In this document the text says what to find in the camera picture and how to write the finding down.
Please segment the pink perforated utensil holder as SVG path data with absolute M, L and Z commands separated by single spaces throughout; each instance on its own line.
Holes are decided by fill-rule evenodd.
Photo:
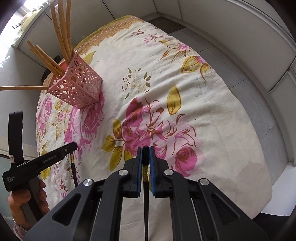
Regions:
M 78 109 L 99 102 L 101 76 L 76 52 L 65 74 L 60 79 L 55 76 L 49 83 L 48 93 Z

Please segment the light wooden chopstick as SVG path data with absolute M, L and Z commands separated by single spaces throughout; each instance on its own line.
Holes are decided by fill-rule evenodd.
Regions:
M 71 0 L 67 0 L 66 3 L 66 31 L 67 31 L 67 40 L 69 45 L 69 58 L 72 59 L 74 55 L 74 50 L 71 41 L 71 31 L 70 31 L 70 17 L 71 17 Z

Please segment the floral cream tablecloth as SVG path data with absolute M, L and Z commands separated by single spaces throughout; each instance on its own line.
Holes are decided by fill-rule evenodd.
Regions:
M 82 40 L 79 55 L 102 77 L 100 100 L 77 109 L 41 93 L 37 149 L 76 142 L 77 178 L 101 180 L 137 148 L 186 178 L 205 177 L 253 218 L 271 180 L 253 125 L 216 71 L 191 47 L 135 16 Z

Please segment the black chopstick gold band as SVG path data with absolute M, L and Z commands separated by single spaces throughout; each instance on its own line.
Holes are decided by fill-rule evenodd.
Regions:
M 145 241 L 149 238 L 149 147 L 145 146 L 142 150 L 142 177 L 144 191 L 144 236 Z
M 71 164 L 71 170 L 72 170 L 72 176 L 73 176 L 73 181 L 75 187 L 78 186 L 78 181 L 77 181 L 77 175 L 76 175 L 76 168 L 75 168 L 75 162 L 74 162 L 74 154 L 70 154 L 70 164 Z

